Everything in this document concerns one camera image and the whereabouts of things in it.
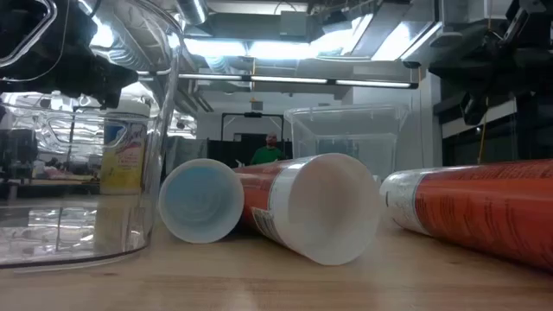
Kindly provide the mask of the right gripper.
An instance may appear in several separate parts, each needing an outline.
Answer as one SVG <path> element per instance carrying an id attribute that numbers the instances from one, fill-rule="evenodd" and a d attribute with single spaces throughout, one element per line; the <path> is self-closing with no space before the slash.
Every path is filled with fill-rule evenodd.
<path id="1" fill-rule="evenodd" d="M 553 94 L 551 26 L 525 26 L 510 42 L 500 31 L 475 26 L 437 36 L 429 71 L 466 93 L 460 102 L 466 125 L 478 125 L 487 96 L 526 92 Z"/>

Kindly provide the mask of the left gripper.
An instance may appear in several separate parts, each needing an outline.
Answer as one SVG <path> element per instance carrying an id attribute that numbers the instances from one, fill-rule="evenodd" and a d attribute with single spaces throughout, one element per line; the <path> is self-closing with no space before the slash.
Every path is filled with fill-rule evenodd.
<path id="1" fill-rule="evenodd" d="M 136 71 L 110 63 L 89 48 L 98 30 L 84 12 L 61 12 L 46 34 L 13 65 L 0 67 L 1 92 L 86 94 L 115 109 Z"/>

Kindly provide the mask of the orange Gorilla sealant tube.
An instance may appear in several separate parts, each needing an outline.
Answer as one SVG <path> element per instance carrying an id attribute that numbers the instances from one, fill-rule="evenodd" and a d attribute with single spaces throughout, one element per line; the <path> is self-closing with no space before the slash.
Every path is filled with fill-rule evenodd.
<path id="1" fill-rule="evenodd" d="M 362 255 L 378 229 L 379 184 L 359 160 L 331 153 L 235 168 L 242 220 L 273 242 L 321 265 Z"/>
<path id="2" fill-rule="evenodd" d="M 398 171 L 379 192 L 406 230 L 553 272 L 553 159 Z"/>

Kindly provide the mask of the blue silicone sealant tube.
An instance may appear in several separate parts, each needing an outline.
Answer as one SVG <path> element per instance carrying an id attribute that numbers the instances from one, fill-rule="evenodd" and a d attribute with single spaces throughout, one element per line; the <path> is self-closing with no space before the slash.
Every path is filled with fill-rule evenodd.
<path id="1" fill-rule="evenodd" d="M 168 230 L 191 244 L 211 244 L 238 224 L 245 194 L 238 175 L 223 162 L 194 159 L 164 180 L 158 211 Z"/>

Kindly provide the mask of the yellow Lysol wipes canister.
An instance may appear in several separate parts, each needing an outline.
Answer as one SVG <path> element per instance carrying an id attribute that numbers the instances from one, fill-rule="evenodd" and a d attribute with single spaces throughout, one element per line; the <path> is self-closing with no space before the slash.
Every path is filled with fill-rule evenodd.
<path id="1" fill-rule="evenodd" d="M 150 107 L 141 99 L 122 98 L 106 110 L 100 169 L 102 194 L 139 194 L 148 138 Z"/>

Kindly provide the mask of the black monitor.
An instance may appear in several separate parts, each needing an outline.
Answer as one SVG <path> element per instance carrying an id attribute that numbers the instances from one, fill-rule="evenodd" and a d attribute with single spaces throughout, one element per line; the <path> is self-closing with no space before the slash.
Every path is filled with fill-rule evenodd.
<path id="1" fill-rule="evenodd" d="M 0 130 L 0 180 L 31 179 L 37 156 L 34 130 Z"/>

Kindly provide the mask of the translucent plastic storage box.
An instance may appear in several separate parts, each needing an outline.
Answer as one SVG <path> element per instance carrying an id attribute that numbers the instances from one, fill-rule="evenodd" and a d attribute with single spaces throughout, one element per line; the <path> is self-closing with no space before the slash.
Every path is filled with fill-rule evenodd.
<path id="1" fill-rule="evenodd" d="M 397 139 L 407 118 L 405 105 L 344 105 L 285 112 L 293 157 L 330 153 L 351 156 L 384 179 L 396 167 Z"/>

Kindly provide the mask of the long linear ceiling light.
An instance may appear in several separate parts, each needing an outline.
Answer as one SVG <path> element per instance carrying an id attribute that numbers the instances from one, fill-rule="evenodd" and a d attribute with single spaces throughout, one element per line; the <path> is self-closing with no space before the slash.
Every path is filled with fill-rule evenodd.
<path id="1" fill-rule="evenodd" d="M 354 87 L 374 87 L 374 88 L 394 88 L 394 89 L 417 89 L 419 86 L 419 84 L 415 82 L 394 82 L 394 81 L 383 81 L 383 80 L 356 80 L 356 79 L 322 79 L 322 78 L 264 76 L 264 75 L 179 73 L 178 77 L 180 79 L 195 79 L 195 80 L 287 83 L 287 84 L 306 84 L 306 85 L 321 85 L 321 86 L 354 86 Z"/>

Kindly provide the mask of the person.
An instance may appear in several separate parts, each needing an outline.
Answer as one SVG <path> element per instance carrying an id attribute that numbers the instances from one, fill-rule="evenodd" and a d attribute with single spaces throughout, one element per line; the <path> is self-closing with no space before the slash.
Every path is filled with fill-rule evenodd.
<path id="1" fill-rule="evenodd" d="M 271 132 L 265 138 L 265 145 L 255 151 L 250 165 L 277 162 L 284 159 L 285 154 L 277 147 L 277 134 Z"/>

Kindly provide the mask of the silver spiral air duct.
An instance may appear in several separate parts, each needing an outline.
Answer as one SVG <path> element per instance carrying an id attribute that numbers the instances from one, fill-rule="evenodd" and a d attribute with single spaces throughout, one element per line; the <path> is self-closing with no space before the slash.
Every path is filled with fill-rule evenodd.
<path id="1" fill-rule="evenodd" d="M 98 26 L 90 48 L 140 74 L 164 74 L 180 52 L 175 19 L 151 0 L 79 0 Z"/>

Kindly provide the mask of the smooth silver air duct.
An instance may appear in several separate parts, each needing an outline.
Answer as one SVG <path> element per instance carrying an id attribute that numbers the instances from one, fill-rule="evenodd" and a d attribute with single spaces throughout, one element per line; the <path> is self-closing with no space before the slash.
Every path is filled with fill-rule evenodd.
<path id="1" fill-rule="evenodd" d="M 187 25 L 200 25 L 207 20 L 205 0 L 175 0 L 179 13 Z"/>

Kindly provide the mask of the black stand frame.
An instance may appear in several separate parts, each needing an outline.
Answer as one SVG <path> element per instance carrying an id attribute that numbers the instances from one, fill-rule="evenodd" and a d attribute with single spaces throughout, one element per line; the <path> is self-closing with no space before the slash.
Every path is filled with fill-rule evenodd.
<path id="1" fill-rule="evenodd" d="M 239 116 L 239 117 L 245 117 L 245 118 L 262 118 L 262 117 L 268 117 L 268 118 L 272 118 L 272 117 L 277 117 L 281 120 L 281 124 L 279 126 L 280 130 L 281 130 L 281 141 L 284 142 L 285 141 L 285 138 L 284 138 L 284 124 L 285 124 L 285 119 L 284 119 L 284 115 L 283 114 L 269 114 L 269 113 L 262 113 L 262 112 L 255 112 L 255 111 L 250 111 L 250 112 L 243 112 L 243 113 L 237 113 L 237 112 L 222 112 L 221 113 L 221 119 L 220 119 L 220 141 L 223 141 L 224 140 L 224 133 L 225 133 L 225 118 L 227 116 Z"/>

